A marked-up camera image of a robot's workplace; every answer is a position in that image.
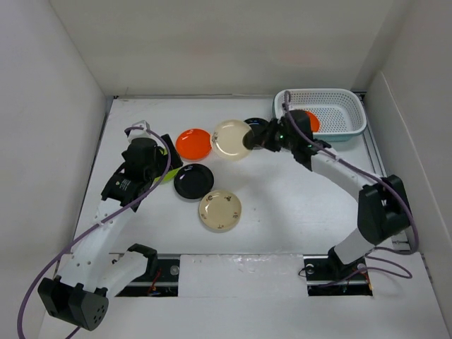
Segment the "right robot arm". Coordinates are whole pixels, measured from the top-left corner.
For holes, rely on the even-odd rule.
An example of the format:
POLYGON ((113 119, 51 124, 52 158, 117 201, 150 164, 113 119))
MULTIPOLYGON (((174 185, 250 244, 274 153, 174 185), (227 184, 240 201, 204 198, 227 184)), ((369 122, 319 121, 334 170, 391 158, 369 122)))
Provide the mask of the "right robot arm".
POLYGON ((314 138, 307 112, 296 109, 271 119, 250 141, 272 152, 290 151, 296 162, 356 200, 356 228, 328 251, 326 287, 360 274, 358 262, 362 258, 380 250, 381 243, 392 236, 416 228, 401 178, 381 177, 342 159, 329 143, 314 138))

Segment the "cream plate with red marks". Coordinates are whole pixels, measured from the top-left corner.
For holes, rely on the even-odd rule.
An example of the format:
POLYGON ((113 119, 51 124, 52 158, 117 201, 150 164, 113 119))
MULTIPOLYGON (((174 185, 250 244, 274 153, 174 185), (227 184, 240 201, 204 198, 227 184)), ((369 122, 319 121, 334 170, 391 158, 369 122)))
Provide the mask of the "cream plate with red marks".
POLYGON ((212 232, 228 232, 240 221, 242 203, 231 191, 219 189, 207 193, 200 201, 198 214, 212 232))

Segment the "green plate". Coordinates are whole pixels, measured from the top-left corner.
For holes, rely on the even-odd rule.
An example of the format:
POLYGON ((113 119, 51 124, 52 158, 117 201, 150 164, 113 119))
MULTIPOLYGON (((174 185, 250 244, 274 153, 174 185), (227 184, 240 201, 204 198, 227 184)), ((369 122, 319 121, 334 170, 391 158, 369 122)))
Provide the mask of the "green plate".
MULTIPOLYGON (((162 155, 167 155, 167 151, 163 148, 159 148, 160 153, 162 155)), ((164 184, 165 182, 169 182, 171 181, 177 174, 177 172, 179 171, 180 167, 178 168, 171 168, 169 170, 169 172, 165 175, 164 179, 162 180, 162 183, 164 184)))

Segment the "small orange plate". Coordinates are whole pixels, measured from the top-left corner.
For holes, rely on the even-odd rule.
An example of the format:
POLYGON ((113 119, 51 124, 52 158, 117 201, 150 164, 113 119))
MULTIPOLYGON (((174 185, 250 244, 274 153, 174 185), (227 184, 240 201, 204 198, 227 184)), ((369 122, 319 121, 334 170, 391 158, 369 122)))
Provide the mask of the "small orange plate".
POLYGON ((318 117, 310 111, 307 111, 307 115, 309 117, 312 132, 313 133, 319 132, 319 130, 321 128, 321 123, 320 123, 318 117))

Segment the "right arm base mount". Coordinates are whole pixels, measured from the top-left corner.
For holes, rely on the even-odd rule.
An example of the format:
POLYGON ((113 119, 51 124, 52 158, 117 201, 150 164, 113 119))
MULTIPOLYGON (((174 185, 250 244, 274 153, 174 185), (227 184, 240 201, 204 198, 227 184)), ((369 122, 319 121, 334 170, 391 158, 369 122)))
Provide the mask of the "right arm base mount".
POLYGON ((364 258, 336 268, 327 255, 303 256, 298 275, 306 280, 309 297, 348 297, 373 295, 364 258))

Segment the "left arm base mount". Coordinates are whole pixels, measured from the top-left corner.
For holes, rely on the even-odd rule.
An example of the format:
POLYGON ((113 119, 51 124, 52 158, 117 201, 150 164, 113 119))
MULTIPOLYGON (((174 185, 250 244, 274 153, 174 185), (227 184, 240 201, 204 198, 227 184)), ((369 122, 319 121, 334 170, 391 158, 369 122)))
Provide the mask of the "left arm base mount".
POLYGON ((180 255, 158 255, 153 274, 146 273, 130 282, 118 297, 177 297, 179 291, 180 255))

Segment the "large black plate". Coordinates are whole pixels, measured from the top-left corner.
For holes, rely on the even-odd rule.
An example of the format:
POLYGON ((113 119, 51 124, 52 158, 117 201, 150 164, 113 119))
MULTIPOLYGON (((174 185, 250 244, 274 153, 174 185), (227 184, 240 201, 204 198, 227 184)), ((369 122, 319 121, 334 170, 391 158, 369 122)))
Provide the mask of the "large black plate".
POLYGON ((185 200, 198 200, 209 193, 214 175, 205 165, 194 163, 183 166, 174 177, 174 189, 185 200))

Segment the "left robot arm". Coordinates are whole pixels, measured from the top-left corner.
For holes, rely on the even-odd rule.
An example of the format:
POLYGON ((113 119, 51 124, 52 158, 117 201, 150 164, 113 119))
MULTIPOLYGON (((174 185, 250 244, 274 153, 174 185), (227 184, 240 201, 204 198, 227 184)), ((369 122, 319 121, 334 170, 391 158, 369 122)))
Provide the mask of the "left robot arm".
POLYGON ((54 278, 43 278, 37 292, 47 313, 87 331, 103 321, 111 298, 136 278, 149 280, 159 271, 157 251, 132 244, 117 260, 110 250, 141 201, 160 184, 178 154, 165 134, 158 136, 146 121, 125 130, 129 146, 124 161, 101 192, 91 231, 67 249, 66 264, 54 278))

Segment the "small black plate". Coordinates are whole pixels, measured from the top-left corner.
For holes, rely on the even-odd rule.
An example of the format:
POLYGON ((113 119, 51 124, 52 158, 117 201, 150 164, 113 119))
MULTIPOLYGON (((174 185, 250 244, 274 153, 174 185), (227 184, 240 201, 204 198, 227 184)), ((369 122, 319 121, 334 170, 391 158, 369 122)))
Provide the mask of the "small black plate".
POLYGON ((242 139, 244 147, 248 150, 261 148, 264 143, 264 137, 269 122, 258 117, 245 119, 244 122, 250 128, 242 139))

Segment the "large orange plate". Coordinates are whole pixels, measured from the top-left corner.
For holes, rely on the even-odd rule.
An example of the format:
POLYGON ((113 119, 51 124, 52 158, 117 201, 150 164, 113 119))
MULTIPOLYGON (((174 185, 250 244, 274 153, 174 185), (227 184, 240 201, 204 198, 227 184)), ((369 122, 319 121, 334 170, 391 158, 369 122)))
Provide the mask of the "large orange plate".
POLYGON ((203 129, 189 129, 176 140, 176 150, 185 160, 202 160, 211 152, 210 134, 203 129))

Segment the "cream plate with black patch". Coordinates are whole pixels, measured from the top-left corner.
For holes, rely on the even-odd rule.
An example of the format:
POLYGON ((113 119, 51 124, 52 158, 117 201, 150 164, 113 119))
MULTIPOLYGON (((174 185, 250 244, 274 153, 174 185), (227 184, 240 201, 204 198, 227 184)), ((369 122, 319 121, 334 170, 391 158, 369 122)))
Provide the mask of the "cream plate with black patch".
POLYGON ((253 136, 253 131, 244 121, 237 119, 222 121, 214 128, 210 136, 210 145, 214 153, 222 159, 238 161, 251 153, 243 143, 247 135, 253 136))

